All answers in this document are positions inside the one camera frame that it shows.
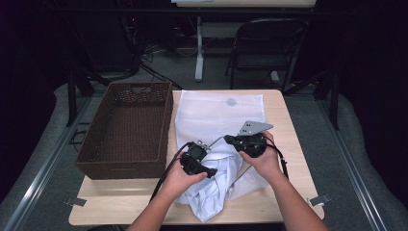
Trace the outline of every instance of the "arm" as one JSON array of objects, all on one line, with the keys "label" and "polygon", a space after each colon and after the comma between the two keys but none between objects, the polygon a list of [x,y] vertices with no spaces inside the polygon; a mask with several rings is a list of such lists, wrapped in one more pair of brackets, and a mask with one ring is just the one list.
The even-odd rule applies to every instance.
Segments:
[{"label": "arm", "polygon": [[[264,134],[273,141],[271,133],[265,132]],[[258,173],[272,186],[288,230],[327,230],[323,221],[280,170],[275,150],[268,147],[264,154],[258,158],[251,158],[244,152],[240,152],[240,154],[243,160],[253,165]]]},{"label": "arm", "polygon": [[127,230],[159,230],[173,201],[192,184],[203,180],[206,176],[206,172],[197,175],[186,174],[181,168],[180,161],[177,160],[171,167],[162,188]]}]

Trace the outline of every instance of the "hand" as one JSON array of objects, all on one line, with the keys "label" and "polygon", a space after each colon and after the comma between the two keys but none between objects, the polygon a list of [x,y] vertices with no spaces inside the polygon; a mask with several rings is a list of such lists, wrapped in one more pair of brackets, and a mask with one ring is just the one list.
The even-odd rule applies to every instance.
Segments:
[{"label": "hand", "polygon": [[176,199],[181,193],[185,192],[191,185],[202,181],[207,177],[207,172],[201,172],[196,175],[188,175],[180,164],[180,160],[176,160],[168,172],[167,178],[163,183],[161,192],[166,193]]},{"label": "hand", "polygon": [[[273,135],[268,131],[263,132],[263,134],[267,137],[267,143],[273,144],[272,143]],[[242,156],[245,162],[254,166],[258,173],[266,179],[272,176],[273,174],[282,173],[282,171],[279,168],[278,154],[274,149],[270,147],[267,147],[264,154],[257,158],[251,158],[248,154],[244,153],[243,151],[240,152],[240,155]]]}]

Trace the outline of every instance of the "metal rail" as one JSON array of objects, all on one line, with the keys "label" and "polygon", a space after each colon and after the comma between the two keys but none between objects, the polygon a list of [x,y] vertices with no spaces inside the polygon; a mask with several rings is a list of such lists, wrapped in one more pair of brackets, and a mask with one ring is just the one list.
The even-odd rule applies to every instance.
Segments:
[{"label": "metal rail", "polygon": [[88,107],[91,101],[90,97],[85,97],[83,101],[79,104],[78,107],[78,116],[73,121],[70,127],[65,127],[60,139],[57,142],[57,145],[52,153],[45,161],[42,167],[39,169],[36,178],[33,180],[29,189],[25,193],[21,202],[15,209],[13,215],[11,216],[9,222],[7,223],[5,230],[17,231],[21,230],[24,226],[25,221],[28,216],[31,214],[31,211],[34,209],[39,197],[41,196],[42,191],[45,189],[45,186],[48,183],[48,180],[51,178],[54,169],[56,168],[59,160],[62,156],[62,150],[64,146],[69,142],[72,135],[75,133],[75,128],[78,126],[79,121],[83,117],[86,108]]},{"label": "metal rail", "polygon": [[375,231],[388,230],[375,206],[374,201],[371,198],[370,192],[367,189],[366,184],[364,183],[363,178],[357,169],[357,166],[355,166],[354,161],[351,158],[351,154],[346,144],[344,143],[340,131],[336,130],[330,121],[330,117],[328,116],[329,109],[327,104],[321,100],[317,102],[320,112],[323,114],[324,120],[327,123],[327,126],[330,128],[330,131],[341,150],[341,159],[345,168],[345,172],[347,173],[351,181],[354,191],[356,191],[356,194],[360,200],[364,212],[366,213],[367,219],[369,220],[372,230]]}]

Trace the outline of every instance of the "gray carpet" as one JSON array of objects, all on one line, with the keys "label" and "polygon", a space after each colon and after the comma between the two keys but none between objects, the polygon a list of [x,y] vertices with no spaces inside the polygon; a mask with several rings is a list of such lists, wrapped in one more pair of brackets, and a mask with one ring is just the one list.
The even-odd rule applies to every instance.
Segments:
[{"label": "gray carpet", "polygon": [[[229,79],[223,76],[227,64],[226,54],[210,50],[206,55],[207,58],[211,57],[211,59],[205,60],[204,80],[201,83],[196,83],[193,80],[194,55],[185,57],[169,52],[159,52],[154,55],[151,64],[146,63],[187,90],[228,89]],[[269,81],[266,74],[251,77],[253,81],[237,84],[237,88],[258,88]],[[237,82],[240,81],[240,78],[242,80],[247,77],[245,74],[239,73]],[[119,82],[151,80],[152,76],[141,70],[132,78]],[[96,83],[94,86],[99,92],[103,92],[105,89]],[[49,156],[53,155],[60,137],[66,133],[65,125],[68,115],[66,86],[62,86],[55,93],[58,103],[49,125],[24,172],[0,206],[1,229],[6,227],[42,164]],[[91,99],[80,122],[91,122],[101,95],[101,93],[97,93]],[[331,133],[330,124],[324,120],[326,115],[321,112],[319,103],[313,99],[310,90],[305,90],[296,96],[286,97],[285,100],[318,193],[327,193],[332,199],[324,206],[324,221],[331,230],[372,230],[359,197],[344,170],[341,150]],[[408,230],[407,211],[388,192],[381,178],[370,165],[364,149],[364,140],[358,119],[353,113],[351,105],[342,97],[339,110],[340,133],[353,154],[356,166],[364,178],[387,228],[389,230]],[[87,124],[77,126],[78,130],[86,128]],[[28,211],[27,219],[22,221],[21,230],[87,230],[89,228],[74,227],[67,221],[71,208],[65,205],[64,201],[69,196],[76,196],[83,180],[83,173],[74,165],[77,155],[75,146],[67,144],[65,141],[61,153],[52,176],[47,179],[46,187],[40,192],[32,210]]]}]

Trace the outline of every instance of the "metal clip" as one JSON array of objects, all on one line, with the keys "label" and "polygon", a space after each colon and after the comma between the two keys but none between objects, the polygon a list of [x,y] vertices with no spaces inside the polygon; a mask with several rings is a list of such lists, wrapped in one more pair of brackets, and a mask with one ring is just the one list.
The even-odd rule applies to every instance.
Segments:
[{"label": "metal clip", "polygon": [[307,202],[312,205],[312,206],[317,206],[321,205],[324,206],[325,203],[329,202],[331,199],[327,194],[312,198],[312,199],[307,199]]},{"label": "metal clip", "polygon": [[66,201],[64,202],[64,204],[69,205],[69,206],[74,206],[74,205],[78,205],[81,207],[84,207],[85,203],[87,203],[87,201],[85,199],[81,199],[81,198],[67,198]]}]

